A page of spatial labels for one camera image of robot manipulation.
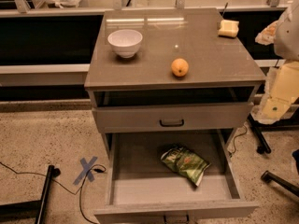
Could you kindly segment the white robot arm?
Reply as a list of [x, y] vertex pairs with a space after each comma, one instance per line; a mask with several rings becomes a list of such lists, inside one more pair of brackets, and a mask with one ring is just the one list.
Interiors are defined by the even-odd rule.
[[264, 95], [253, 109], [253, 117], [261, 124], [273, 124], [299, 98], [299, 2], [289, 3], [277, 21], [273, 21], [255, 37], [261, 45], [274, 45], [274, 52], [285, 60], [280, 68], [271, 67], [266, 75]]

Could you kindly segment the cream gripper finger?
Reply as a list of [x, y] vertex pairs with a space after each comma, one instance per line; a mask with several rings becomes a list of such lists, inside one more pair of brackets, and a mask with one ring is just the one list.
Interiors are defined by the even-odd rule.
[[291, 104], [283, 100], [264, 97], [261, 102], [254, 106], [251, 115], [261, 124], [274, 124], [289, 110]]
[[266, 26], [260, 33], [255, 37], [255, 42], [261, 45], [270, 45], [274, 43], [274, 38], [277, 29], [277, 21], [273, 21]]

